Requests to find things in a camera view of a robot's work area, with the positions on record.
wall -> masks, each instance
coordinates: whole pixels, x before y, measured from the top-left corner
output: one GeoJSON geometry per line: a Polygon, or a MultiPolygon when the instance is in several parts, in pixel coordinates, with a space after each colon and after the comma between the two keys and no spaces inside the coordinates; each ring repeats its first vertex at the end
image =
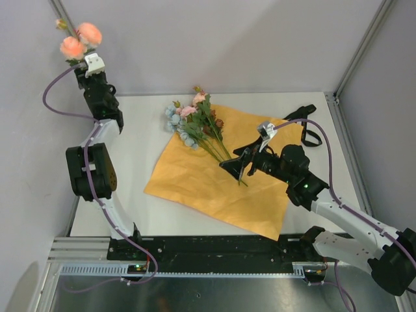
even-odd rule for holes
{"type": "MultiPolygon", "coordinates": [[[[21,312],[71,209],[65,149],[80,143],[92,125],[42,105],[44,88],[67,68],[59,52],[64,34],[55,29],[48,1],[0,6],[0,311],[21,312]]],[[[88,111],[72,76],[48,100],[64,111],[88,111]]]]}
{"type": "Polygon", "coordinates": [[[416,230],[416,2],[397,1],[341,96],[374,213],[416,230]]]}
{"type": "Polygon", "coordinates": [[[382,0],[62,0],[122,94],[332,91],[382,0]]]}

orange paper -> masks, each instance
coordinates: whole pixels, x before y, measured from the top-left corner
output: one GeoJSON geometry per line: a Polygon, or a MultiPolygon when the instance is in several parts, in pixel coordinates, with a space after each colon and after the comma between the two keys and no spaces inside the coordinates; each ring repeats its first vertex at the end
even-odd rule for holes
{"type": "MultiPolygon", "coordinates": [[[[259,137],[257,126],[268,120],[274,125],[285,122],[257,116],[229,107],[212,105],[224,121],[224,145],[230,154],[259,137]]],[[[279,129],[269,146],[280,154],[287,144],[300,144],[302,127],[291,124],[279,129]]],[[[184,145],[175,134],[156,164],[144,192],[182,203],[213,218],[277,240],[289,199],[286,183],[262,172],[244,175],[248,187],[239,185],[204,149],[184,145]]]]}

pink flower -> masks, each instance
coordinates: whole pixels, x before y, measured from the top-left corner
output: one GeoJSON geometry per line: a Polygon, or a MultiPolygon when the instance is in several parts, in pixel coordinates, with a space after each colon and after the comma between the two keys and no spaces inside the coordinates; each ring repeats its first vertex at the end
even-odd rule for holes
{"type": "Polygon", "coordinates": [[[68,60],[82,60],[86,52],[86,47],[78,39],[66,37],[63,43],[60,44],[60,51],[68,60]]]}
{"type": "Polygon", "coordinates": [[[199,92],[195,95],[194,99],[192,100],[192,106],[197,107],[199,102],[205,101],[205,92],[199,92]]]}
{"type": "Polygon", "coordinates": [[[78,34],[82,43],[89,44],[91,47],[97,47],[103,36],[95,25],[91,23],[82,23],[78,26],[78,34]]]}
{"type": "Polygon", "coordinates": [[[189,114],[192,114],[193,112],[196,112],[196,108],[192,106],[186,106],[181,111],[181,117],[185,118],[189,114]]]}

metal post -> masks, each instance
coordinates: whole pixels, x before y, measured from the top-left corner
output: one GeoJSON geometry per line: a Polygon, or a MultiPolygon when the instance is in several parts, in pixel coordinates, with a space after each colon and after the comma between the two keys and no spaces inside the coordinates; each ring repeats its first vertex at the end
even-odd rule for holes
{"type": "Polygon", "coordinates": [[[348,65],[346,71],[344,72],[341,82],[339,83],[338,87],[335,90],[335,93],[334,93],[335,98],[339,98],[340,95],[343,93],[346,84],[349,82],[351,76],[357,69],[358,64],[360,63],[361,59],[363,58],[363,56],[369,49],[370,44],[376,37],[378,31],[382,27],[384,21],[387,19],[393,5],[396,2],[397,0],[384,0],[383,3],[380,5],[375,17],[372,19],[371,24],[369,28],[367,29],[367,32],[365,33],[363,39],[361,40],[356,53],[352,57],[350,64],[348,65]]]}
{"type": "Polygon", "coordinates": [[[73,23],[68,15],[68,13],[65,10],[64,5],[60,0],[49,0],[51,3],[53,10],[55,11],[58,18],[62,18],[66,24],[68,25],[67,33],[70,36],[78,38],[77,33],[75,32],[75,27],[73,26],[73,23]]]}

connector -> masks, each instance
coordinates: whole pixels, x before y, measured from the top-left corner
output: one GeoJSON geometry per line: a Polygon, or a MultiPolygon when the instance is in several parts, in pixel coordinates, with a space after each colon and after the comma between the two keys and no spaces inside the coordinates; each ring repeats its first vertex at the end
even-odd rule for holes
{"type": "Polygon", "coordinates": [[[88,69],[85,73],[85,77],[90,77],[95,73],[104,72],[105,65],[101,57],[97,53],[91,53],[85,56],[85,62],[88,69]]]}

